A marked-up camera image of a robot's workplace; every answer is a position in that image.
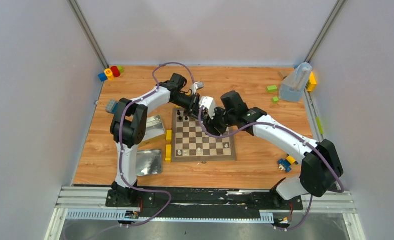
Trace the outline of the wooden chess board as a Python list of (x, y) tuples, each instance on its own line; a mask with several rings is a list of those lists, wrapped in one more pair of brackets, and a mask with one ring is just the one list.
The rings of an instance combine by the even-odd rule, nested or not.
[[(210, 161), (236, 161), (237, 153), (234, 137), (213, 138), (202, 130), (200, 122), (194, 118), (189, 121), (177, 122), (176, 112), (183, 110), (175, 107), (172, 111), (172, 159), (174, 163), (182, 162), (210, 162)], [(197, 155), (197, 149), (203, 149), (203, 155)], [(188, 156), (183, 156), (183, 151), (189, 150)]]

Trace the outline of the small yellow rectangular block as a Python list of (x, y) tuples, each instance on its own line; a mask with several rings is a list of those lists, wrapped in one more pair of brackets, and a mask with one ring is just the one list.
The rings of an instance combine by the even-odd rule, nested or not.
[(171, 143), (172, 142), (172, 139), (173, 139), (173, 132), (172, 132), (172, 130), (167, 130), (166, 131), (166, 141), (168, 142), (168, 143)]

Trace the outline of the yellow arch block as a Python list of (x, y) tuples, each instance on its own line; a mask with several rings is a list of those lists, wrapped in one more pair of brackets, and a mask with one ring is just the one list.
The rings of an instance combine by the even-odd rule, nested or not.
[(165, 161), (170, 163), (172, 161), (172, 145), (167, 144), (165, 147)]

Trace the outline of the gold tin with white pieces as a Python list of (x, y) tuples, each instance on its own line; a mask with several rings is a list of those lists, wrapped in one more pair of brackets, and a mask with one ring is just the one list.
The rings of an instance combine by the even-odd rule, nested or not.
[(146, 120), (145, 135), (140, 147), (162, 141), (166, 138), (166, 129), (160, 115), (148, 117)]

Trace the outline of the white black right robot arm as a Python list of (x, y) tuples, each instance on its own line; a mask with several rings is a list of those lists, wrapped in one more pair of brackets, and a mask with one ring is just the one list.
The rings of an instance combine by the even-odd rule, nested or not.
[(207, 135), (214, 138), (226, 137), (228, 127), (236, 126), (252, 136), (266, 140), (293, 157), (301, 165), (300, 174), (280, 180), (270, 195), (271, 204), (283, 209), (292, 198), (310, 194), (322, 197), (338, 184), (344, 173), (335, 145), (324, 139), (316, 141), (296, 133), (276, 121), (258, 107), (249, 108), (236, 91), (221, 97), (223, 107), (218, 107), (212, 97), (205, 96), (199, 102), (198, 120)]

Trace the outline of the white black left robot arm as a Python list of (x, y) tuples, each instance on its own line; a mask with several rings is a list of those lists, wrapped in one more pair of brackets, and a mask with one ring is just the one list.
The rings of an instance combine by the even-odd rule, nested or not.
[(134, 206), (138, 201), (136, 162), (140, 143), (146, 135), (148, 114), (157, 108), (172, 103), (196, 115), (199, 108), (202, 82), (192, 84), (188, 95), (182, 91), (186, 78), (174, 73), (170, 80), (156, 83), (146, 94), (133, 99), (122, 98), (115, 111), (110, 133), (116, 143), (118, 153), (117, 175), (112, 189), (119, 194), (119, 200), (125, 206)]

